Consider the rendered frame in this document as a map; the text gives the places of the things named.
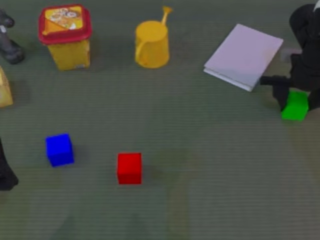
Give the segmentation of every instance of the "lid label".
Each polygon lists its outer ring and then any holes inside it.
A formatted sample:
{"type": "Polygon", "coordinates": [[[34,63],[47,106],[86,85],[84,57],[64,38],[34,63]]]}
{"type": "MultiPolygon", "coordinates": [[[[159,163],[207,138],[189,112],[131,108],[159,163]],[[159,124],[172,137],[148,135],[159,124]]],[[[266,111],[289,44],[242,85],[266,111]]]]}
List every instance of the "lid label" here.
{"type": "Polygon", "coordinates": [[[83,27],[83,14],[80,6],[48,9],[45,11],[45,32],[54,33],[76,30],[83,27]]]}

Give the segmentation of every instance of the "tabletop surface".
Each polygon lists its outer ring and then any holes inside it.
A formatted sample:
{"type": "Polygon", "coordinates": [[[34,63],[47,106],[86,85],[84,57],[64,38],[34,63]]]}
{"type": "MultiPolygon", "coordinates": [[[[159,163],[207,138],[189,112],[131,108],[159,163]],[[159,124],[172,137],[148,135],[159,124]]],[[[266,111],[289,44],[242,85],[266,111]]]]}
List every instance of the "tabletop surface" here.
{"type": "MultiPolygon", "coordinates": [[[[281,120],[269,86],[253,92],[203,65],[236,24],[297,48],[303,0],[78,0],[91,13],[91,67],[59,72],[37,36],[62,0],[11,0],[8,34],[26,50],[0,59],[14,105],[0,136],[20,183],[0,193],[6,240],[318,240],[320,112],[281,120]],[[170,62],[134,62],[135,28],[168,16],[170,62]],[[52,168],[45,138],[69,133],[75,164],[52,168]],[[143,184],[118,185],[117,154],[142,153],[143,184]]],[[[266,75],[286,75],[277,54],[266,75]]]]}

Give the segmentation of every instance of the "red lid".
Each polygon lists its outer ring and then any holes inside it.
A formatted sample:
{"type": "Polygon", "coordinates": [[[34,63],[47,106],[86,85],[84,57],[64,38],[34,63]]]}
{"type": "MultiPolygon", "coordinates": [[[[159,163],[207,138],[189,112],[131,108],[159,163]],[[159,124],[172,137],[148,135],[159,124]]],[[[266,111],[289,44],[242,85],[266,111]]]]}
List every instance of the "red lid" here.
{"type": "Polygon", "coordinates": [[[78,42],[91,34],[90,13],[81,4],[46,7],[39,17],[38,37],[45,45],[78,42]]]}

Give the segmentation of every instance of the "watering can spout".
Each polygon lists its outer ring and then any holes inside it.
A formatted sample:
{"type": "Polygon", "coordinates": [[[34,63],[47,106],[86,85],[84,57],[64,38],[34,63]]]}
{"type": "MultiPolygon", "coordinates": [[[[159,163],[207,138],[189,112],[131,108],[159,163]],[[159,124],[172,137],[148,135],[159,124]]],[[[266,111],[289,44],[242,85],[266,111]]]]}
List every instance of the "watering can spout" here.
{"type": "Polygon", "coordinates": [[[169,6],[164,6],[164,7],[163,7],[163,18],[162,18],[162,21],[161,21],[161,23],[162,23],[163,25],[166,25],[168,15],[169,15],[169,13],[171,13],[172,11],[173,11],[173,9],[172,9],[171,7],[169,7],[169,6]]]}

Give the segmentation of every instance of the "yellow container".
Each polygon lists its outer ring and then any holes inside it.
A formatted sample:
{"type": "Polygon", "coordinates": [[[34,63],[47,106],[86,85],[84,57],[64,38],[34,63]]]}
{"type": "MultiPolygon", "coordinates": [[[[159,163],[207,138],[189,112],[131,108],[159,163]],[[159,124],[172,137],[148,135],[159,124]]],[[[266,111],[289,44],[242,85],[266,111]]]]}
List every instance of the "yellow container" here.
{"type": "Polygon", "coordinates": [[[51,6],[39,17],[39,40],[61,71],[90,66],[90,13],[80,4],[51,6]]]}
{"type": "Polygon", "coordinates": [[[135,62],[149,69],[166,65],[170,59],[168,14],[172,8],[164,6],[162,21],[145,21],[135,31],[135,62]]]}
{"type": "Polygon", "coordinates": [[[4,70],[0,67],[0,108],[14,104],[12,99],[9,81],[4,70]]]}

